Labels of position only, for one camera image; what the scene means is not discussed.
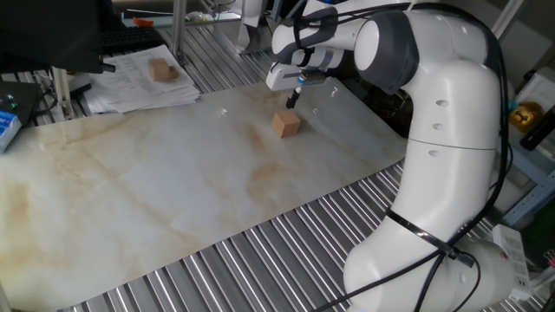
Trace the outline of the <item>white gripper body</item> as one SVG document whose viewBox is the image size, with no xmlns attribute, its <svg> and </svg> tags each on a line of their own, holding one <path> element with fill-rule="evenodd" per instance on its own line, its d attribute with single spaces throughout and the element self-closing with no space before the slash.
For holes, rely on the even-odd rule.
<svg viewBox="0 0 555 312">
<path fill-rule="evenodd" d="M 301 69 L 296 66 L 273 62 L 265 78 L 266 86 L 272 91 L 301 88 Z"/>
</svg>

